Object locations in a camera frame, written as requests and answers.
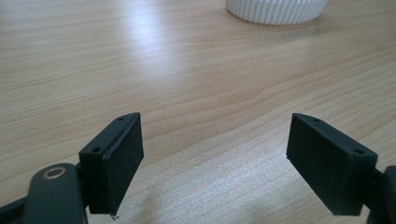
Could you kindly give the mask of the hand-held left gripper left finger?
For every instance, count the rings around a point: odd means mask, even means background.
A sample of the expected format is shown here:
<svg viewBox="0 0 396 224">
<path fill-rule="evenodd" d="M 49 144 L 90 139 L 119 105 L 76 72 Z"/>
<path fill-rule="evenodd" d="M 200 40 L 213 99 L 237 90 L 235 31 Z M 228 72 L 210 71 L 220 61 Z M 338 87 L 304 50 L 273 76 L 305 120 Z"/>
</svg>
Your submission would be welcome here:
<svg viewBox="0 0 396 224">
<path fill-rule="evenodd" d="M 120 208 L 144 158 L 140 117 L 131 113 L 114 119 L 78 153 L 92 214 L 115 216 Z"/>
</svg>

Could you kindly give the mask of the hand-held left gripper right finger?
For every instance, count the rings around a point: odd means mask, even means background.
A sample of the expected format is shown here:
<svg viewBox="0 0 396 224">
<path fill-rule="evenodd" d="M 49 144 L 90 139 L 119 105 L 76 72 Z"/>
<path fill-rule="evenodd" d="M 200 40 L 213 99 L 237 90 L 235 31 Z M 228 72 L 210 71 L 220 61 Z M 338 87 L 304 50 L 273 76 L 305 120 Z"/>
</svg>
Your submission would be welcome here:
<svg viewBox="0 0 396 224">
<path fill-rule="evenodd" d="M 294 113 L 287 159 L 335 215 L 357 216 L 377 154 L 321 119 Z"/>
</svg>

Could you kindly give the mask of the white ribbed bowl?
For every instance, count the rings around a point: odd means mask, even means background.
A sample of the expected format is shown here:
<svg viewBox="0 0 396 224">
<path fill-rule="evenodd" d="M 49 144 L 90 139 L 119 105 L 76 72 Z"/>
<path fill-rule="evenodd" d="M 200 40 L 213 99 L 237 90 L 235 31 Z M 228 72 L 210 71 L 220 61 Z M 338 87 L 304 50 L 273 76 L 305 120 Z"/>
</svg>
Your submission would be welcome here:
<svg viewBox="0 0 396 224">
<path fill-rule="evenodd" d="M 265 25 L 294 25 L 317 18 L 328 0 L 225 0 L 235 17 Z"/>
</svg>

